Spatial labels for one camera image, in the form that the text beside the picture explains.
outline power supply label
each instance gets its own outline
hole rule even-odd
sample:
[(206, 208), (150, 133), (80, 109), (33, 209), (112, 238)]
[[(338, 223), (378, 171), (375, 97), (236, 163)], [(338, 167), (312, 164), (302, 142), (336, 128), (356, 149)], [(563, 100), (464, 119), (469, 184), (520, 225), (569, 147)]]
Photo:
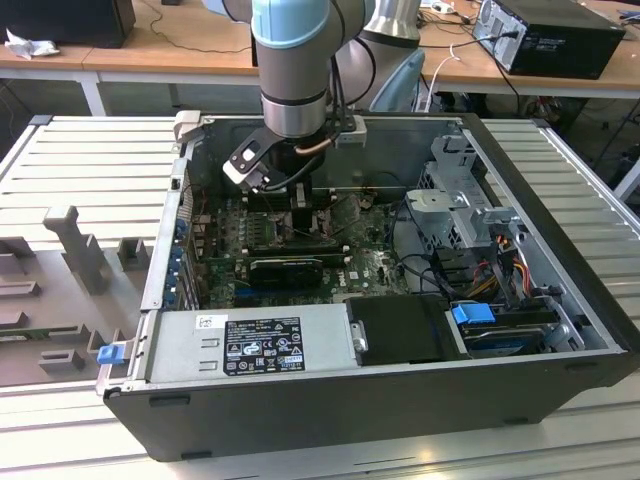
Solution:
[(228, 321), (224, 373), (229, 376), (304, 370), (300, 318)]

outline black plastic cover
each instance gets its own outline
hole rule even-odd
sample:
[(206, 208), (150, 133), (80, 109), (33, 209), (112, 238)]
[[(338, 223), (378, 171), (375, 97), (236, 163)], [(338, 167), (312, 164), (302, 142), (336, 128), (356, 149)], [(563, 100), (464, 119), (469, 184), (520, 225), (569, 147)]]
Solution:
[(427, 295), (355, 297), (346, 301), (349, 322), (364, 327), (363, 366), (458, 360), (446, 303)]

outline blue tab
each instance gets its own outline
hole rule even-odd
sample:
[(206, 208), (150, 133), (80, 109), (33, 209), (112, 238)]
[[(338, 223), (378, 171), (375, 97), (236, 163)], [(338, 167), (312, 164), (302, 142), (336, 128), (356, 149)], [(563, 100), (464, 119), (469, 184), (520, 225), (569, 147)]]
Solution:
[(458, 325), (463, 323), (495, 323), (496, 321), (496, 317), (487, 303), (461, 303), (451, 312)]
[(122, 365), (124, 361), (124, 345), (105, 345), (98, 351), (100, 365)]

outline black computer tower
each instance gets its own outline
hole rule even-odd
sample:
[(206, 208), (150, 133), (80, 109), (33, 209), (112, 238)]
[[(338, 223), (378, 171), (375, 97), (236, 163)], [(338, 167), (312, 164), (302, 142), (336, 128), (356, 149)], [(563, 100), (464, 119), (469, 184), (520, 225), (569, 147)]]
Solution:
[(512, 75), (585, 79), (600, 77), (624, 35), (571, 0), (484, 0), (473, 30)]
[(0, 39), (6, 29), (30, 40), (120, 48), (136, 23), (132, 0), (2, 0)]

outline computer case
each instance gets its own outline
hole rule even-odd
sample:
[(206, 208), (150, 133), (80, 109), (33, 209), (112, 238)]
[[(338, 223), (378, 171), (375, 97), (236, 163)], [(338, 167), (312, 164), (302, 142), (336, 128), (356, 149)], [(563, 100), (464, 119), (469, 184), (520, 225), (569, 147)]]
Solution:
[(136, 23), (132, 0), (3, 0), (0, 39), (6, 29), (30, 40), (120, 48)]
[(584, 79), (600, 78), (624, 35), (570, 0), (484, 0), (473, 30), (511, 75)]

